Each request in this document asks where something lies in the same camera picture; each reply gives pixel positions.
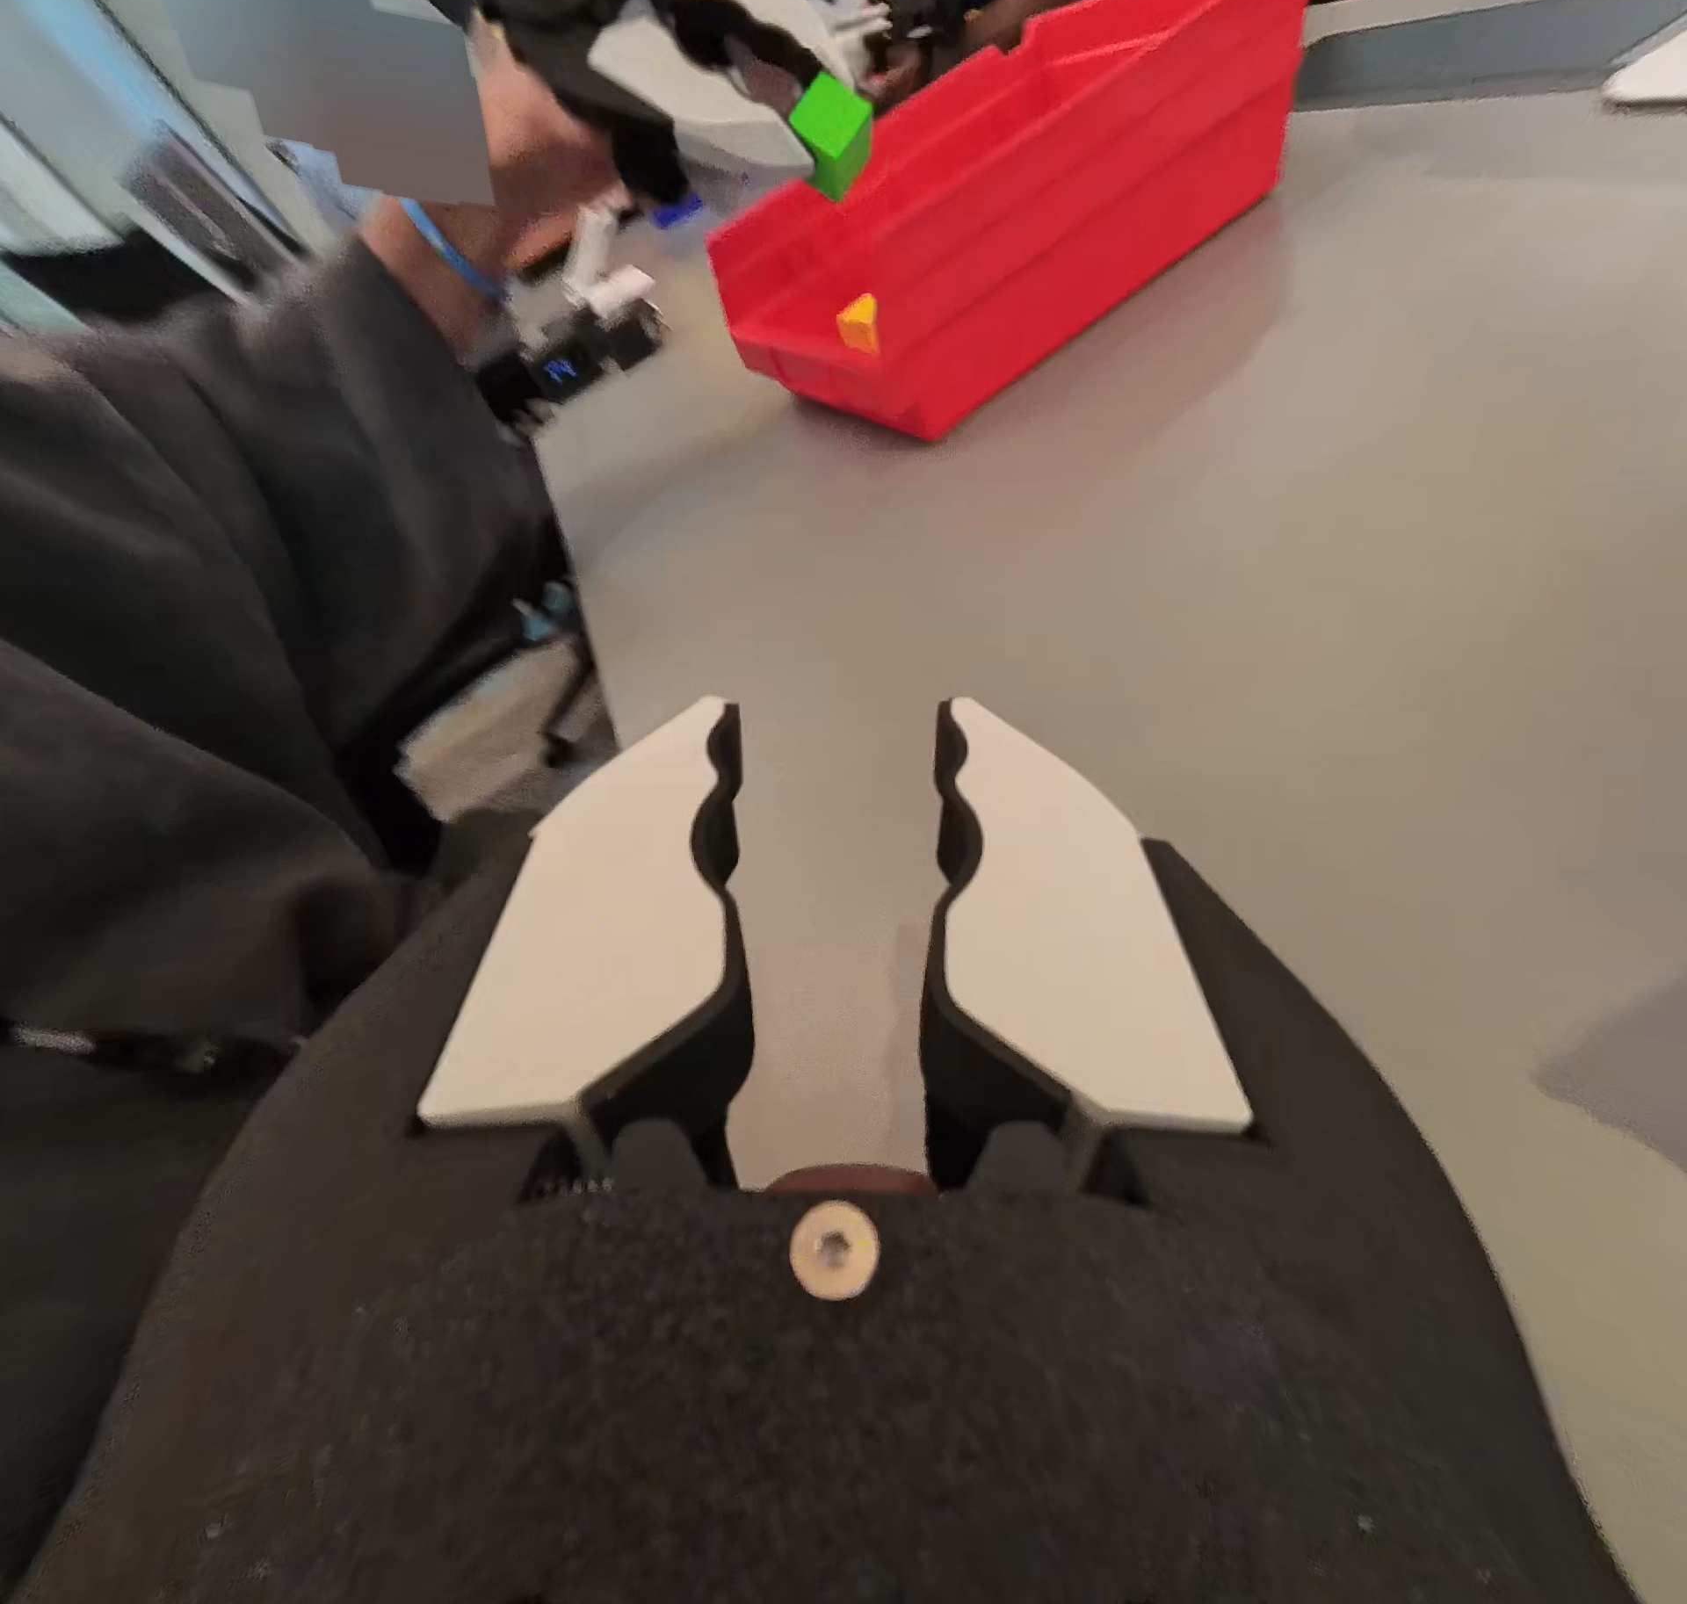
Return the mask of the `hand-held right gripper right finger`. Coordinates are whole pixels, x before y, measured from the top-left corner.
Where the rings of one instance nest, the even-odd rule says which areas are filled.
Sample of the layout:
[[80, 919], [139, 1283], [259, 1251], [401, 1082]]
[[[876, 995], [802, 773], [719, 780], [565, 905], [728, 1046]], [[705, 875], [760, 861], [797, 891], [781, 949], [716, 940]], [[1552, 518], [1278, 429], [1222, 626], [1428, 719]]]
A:
[[939, 706], [936, 787], [930, 1112], [972, 1137], [1247, 1135], [1255, 1109], [1134, 821], [976, 698]]

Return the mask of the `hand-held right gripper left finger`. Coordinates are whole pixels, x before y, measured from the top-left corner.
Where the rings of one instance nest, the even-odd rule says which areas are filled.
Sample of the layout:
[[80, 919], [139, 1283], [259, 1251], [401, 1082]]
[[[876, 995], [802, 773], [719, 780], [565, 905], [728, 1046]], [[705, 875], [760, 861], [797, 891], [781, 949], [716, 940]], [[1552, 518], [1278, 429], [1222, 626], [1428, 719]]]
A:
[[704, 698], [530, 836], [417, 1118], [428, 1130], [725, 1130], [755, 1056], [742, 712]]

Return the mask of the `green wooden cube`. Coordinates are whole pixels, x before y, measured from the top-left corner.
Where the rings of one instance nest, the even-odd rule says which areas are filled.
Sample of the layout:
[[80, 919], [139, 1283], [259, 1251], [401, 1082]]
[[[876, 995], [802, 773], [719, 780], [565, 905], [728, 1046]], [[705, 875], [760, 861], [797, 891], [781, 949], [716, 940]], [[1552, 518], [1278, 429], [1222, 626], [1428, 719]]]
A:
[[834, 204], [846, 202], [874, 155], [872, 100], [823, 70], [798, 97], [786, 125], [813, 160], [809, 185]]

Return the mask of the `red plastic bin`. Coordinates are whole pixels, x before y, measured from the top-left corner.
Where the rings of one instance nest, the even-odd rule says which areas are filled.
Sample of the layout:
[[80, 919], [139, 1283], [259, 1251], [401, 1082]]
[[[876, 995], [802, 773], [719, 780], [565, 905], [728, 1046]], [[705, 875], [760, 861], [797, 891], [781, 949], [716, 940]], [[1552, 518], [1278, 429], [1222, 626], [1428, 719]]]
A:
[[[790, 183], [709, 239], [774, 385], [937, 443], [1282, 178], [1312, 0], [1085, 0], [883, 118], [834, 204]], [[879, 301], [881, 353], [837, 315]]]

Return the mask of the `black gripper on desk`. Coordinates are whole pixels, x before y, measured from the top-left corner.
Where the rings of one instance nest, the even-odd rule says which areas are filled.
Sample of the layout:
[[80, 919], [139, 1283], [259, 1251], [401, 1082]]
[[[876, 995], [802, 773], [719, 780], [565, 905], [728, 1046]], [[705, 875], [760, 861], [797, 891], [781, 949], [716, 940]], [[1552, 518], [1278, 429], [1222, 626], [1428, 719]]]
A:
[[582, 207], [559, 264], [559, 311], [530, 336], [510, 315], [484, 336], [475, 385], [512, 434], [537, 434], [552, 413], [665, 348], [654, 278], [610, 265], [621, 225], [614, 204]]

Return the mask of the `person's left hand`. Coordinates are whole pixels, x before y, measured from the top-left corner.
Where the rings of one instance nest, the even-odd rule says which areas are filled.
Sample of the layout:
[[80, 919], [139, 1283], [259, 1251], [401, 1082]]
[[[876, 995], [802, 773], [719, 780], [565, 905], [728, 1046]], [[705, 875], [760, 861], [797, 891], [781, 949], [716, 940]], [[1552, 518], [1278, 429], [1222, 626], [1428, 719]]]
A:
[[475, 86], [493, 188], [493, 262], [523, 271], [565, 244], [584, 207], [628, 192], [605, 135], [570, 116], [517, 60], [503, 32], [477, 20]]

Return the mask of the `person's black chair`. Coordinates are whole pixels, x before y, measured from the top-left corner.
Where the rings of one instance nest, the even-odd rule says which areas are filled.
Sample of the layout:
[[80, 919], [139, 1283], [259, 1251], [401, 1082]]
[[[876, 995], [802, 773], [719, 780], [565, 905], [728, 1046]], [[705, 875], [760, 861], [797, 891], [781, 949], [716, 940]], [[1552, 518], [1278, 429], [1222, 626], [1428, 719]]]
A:
[[549, 807], [617, 749], [577, 559], [547, 520], [363, 722], [340, 773], [391, 861], [421, 868], [445, 826]]

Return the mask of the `blue wristband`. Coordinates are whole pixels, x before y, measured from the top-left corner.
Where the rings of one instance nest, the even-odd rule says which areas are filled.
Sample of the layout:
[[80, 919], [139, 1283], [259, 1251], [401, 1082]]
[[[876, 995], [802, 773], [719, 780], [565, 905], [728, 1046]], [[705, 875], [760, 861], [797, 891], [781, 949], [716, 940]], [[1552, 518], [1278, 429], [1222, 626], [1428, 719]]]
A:
[[454, 272], [459, 283], [470, 287], [482, 302], [500, 311], [508, 309], [510, 294], [507, 280], [484, 272], [470, 255], [452, 243], [419, 200], [405, 197], [398, 206], [412, 223], [415, 234], [429, 244], [433, 255]]

